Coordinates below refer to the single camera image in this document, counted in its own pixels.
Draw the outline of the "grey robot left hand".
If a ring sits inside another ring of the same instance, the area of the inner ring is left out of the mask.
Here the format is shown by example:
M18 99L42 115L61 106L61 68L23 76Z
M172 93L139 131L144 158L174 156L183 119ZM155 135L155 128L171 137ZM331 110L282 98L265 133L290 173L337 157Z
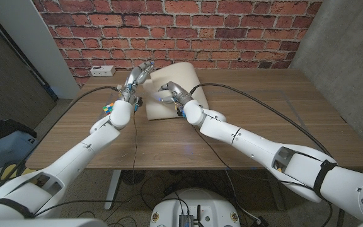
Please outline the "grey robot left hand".
M154 68L154 62L146 61L131 70L126 79L124 88L120 91L119 100L129 102L132 105L137 103L135 91L140 84L143 84Z

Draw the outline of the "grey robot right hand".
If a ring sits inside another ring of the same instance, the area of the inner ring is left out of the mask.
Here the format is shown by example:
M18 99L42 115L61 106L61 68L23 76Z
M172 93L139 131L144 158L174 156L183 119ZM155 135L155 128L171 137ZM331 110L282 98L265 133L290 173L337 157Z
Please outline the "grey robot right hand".
M172 102L177 103L179 105L185 105L189 101L192 101L193 98L189 92L187 92L184 88L182 88L179 84L169 81L168 83L162 85L159 91L167 90L171 93L170 96L166 96L164 98L160 98L159 101L170 104Z

